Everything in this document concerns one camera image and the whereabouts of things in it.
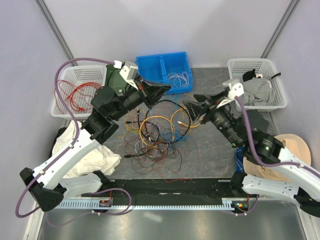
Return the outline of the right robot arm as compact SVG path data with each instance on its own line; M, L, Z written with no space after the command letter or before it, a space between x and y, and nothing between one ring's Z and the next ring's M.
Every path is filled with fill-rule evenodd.
M217 95L194 95L195 101L184 101L190 118L201 124L213 125L233 147L243 146L243 156L251 163L274 170L286 181L256 177L252 174L234 173L229 191L235 197L244 193L282 199L298 206L305 213L320 216L320 173L300 160L280 140L252 128L246 110L235 118L226 111L230 100L221 92Z

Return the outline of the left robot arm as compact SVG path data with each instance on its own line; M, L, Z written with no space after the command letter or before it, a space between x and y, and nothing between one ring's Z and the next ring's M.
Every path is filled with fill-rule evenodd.
M139 75L122 95L110 86L100 87L91 100L92 113L81 125L76 125L76 133L71 140L40 166L35 169L26 167L20 172L26 190L39 209L48 212L62 200L82 194L106 196L110 185L101 171L74 178L65 178L66 173L114 134L119 128L116 122L121 117L142 103L153 107L170 89L169 84L155 84Z

